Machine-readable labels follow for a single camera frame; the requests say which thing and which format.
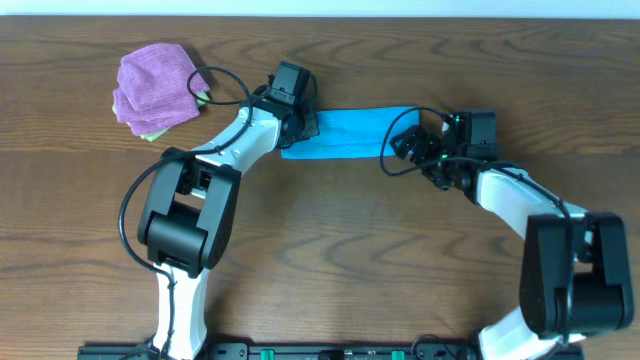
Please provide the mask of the purple folded cloth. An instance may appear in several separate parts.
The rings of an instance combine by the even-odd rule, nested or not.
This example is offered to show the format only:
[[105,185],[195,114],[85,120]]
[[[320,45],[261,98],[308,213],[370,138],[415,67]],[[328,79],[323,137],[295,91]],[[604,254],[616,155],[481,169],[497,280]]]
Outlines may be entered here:
[[209,100],[209,86],[178,44],[153,44],[124,56],[117,82],[112,107],[117,121],[140,137],[197,117]]

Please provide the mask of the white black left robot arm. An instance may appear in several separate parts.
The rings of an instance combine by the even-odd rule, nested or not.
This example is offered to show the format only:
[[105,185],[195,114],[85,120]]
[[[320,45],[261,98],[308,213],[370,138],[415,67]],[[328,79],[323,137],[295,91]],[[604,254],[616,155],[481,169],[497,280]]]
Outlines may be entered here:
[[220,134],[190,151],[166,150],[150,170],[137,230],[159,284],[149,358],[203,353],[208,277],[229,243],[242,176],[263,155],[318,135],[316,97],[315,76],[281,62]]

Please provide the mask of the blue microfiber cloth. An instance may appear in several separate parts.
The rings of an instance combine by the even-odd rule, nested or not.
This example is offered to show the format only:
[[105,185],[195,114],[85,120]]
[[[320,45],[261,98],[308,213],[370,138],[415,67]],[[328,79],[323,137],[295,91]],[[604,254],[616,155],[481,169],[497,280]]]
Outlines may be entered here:
[[392,121],[408,107],[326,110],[317,113],[319,135],[281,151],[288,160],[372,158],[380,154]]

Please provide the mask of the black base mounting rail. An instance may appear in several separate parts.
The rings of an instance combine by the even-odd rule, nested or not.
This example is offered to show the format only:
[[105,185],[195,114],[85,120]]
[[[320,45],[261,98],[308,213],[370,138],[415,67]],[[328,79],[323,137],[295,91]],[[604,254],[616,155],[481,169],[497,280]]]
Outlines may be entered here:
[[[82,346],[78,360],[159,359],[145,344],[126,346]],[[476,360],[481,359],[474,346],[419,343],[410,346],[347,345],[248,345],[218,343],[202,350],[198,360]]]

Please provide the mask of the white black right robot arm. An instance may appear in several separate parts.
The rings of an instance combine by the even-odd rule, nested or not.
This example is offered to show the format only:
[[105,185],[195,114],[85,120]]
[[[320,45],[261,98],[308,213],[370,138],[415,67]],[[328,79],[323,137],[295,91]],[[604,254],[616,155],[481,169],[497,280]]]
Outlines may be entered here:
[[491,111],[440,113],[434,134],[386,132],[384,148],[437,188],[456,188],[524,241],[519,305],[477,332],[453,359],[581,358],[578,343],[627,328],[634,298],[625,226],[610,212],[564,201],[500,157]]

